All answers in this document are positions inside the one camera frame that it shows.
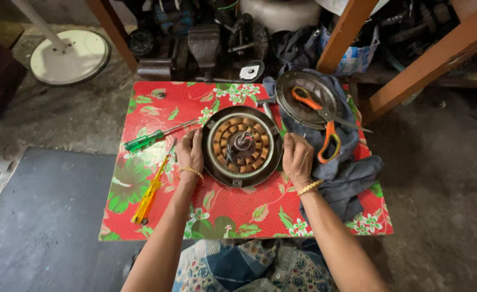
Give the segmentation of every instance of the bracelet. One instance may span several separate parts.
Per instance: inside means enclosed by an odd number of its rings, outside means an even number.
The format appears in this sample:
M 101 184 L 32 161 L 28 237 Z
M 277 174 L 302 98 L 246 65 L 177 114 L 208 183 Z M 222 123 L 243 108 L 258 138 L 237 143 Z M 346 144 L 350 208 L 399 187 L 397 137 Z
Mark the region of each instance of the bracelet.
M 309 184 L 308 186 L 306 186 L 305 188 L 303 188 L 301 191 L 298 192 L 298 196 L 301 196 L 303 193 L 307 192 L 308 190 L 310 190 L 310 189 L 312 189 L 313 187 L 316 187 L 316 186 L 318 186 L 318 185 L 320 185 L 320 184 L 322 184 L 322 183 L 323 183 L 323 180 L 320 179 L 320 180 L 318 180 L 318 181 L 315 181 L 315 182 Z
M 179 173 L 181 170 L 190 170 L 191 172 L 195 173 L 196 175 L 198 175 L 201 179 L 202 179 L 202 183 L 198 184 L 198 185 L 201 185 L 204 183 L 204 176 L 198 172 L 197 170 L 191 168 L 191 167 L 181 167 L 180 169 L 177 169 L 177 171 L 175 172 L 175 178 L 180 181 L 181 179 L 177 176 L 177 173 Z

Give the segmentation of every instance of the black mat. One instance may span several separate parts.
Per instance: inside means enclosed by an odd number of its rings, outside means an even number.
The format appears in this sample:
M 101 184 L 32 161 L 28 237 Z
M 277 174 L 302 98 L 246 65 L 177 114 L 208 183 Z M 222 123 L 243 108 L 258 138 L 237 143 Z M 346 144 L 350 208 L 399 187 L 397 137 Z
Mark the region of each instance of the black mat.
M 144 242 L 98 242 L 115 159 L 26 150 L 0 195 L 0 291 L 120 291 Z

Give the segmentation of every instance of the small table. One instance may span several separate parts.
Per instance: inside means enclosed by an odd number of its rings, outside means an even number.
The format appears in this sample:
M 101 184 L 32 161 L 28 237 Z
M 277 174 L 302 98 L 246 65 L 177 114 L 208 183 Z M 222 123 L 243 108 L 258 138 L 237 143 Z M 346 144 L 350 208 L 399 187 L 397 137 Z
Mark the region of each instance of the small table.
M 114 168 L 100 241 L 145 240 L 159 222 L 177 187 L 174 159 L 168 161 L 161 176 L 149 213 L 142 227 L 131 223 L 139 201 L 174 138 L 205 123 L 219 109 L 233 105 L 255 107 L 255 101 L 268 98 L 261 84 L 207 84 L 195 82 L 137 82 L 128 106 L 125 128 Z M 277 105 L 271 106 L 282 135 Z M 197 118 L 188 126 L 165 137 L 151 147 L 130 153 L 123 143 L 157 129 L 165 130 Z M 354 151 L 356 159 L 370 156 L 363 132 Z M 345 225 L 355 235 L 392 234 L 393 227 L 381 186 L 376 181 L 359 195 L 364 211 Z M 204 184 L 197 187 L 189 214 L 186 214 L 184 238 L 271 238 L 312 236 L 310 226 L 299 212 L 300 199 L 282 171 L 275 171 L 265 182 L 249 188 L 230 188 L 204 173 Z

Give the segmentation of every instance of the hammer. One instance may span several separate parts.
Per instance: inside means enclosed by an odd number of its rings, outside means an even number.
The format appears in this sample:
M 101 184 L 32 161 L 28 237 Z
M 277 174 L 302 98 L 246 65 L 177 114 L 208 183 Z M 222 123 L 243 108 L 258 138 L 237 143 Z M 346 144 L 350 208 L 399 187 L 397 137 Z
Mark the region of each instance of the hammer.
M 261 106 L 264 107 L 265 114 L 268 115 L 268 117 L 274 122 L 273 118 L 273 112 L 271 112 L 271 108 L 269 107 L 269 104 L 276 104 L 276 99 L 275 98 L 268 98 L 268 99 L 261 99 L 256 101 L 256 107 L 259 108 Z

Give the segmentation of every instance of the patterned clothing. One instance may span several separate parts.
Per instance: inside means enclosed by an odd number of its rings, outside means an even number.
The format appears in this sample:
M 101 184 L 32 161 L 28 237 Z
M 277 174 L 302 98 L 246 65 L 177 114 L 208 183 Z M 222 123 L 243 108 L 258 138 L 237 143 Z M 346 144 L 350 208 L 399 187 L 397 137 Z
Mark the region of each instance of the patterned clothing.
M 181 253 L 172 291 L 337 291 L 316 241 L 297 247 L 277 239 L 238 244 L 233 240 L 200 240 Z

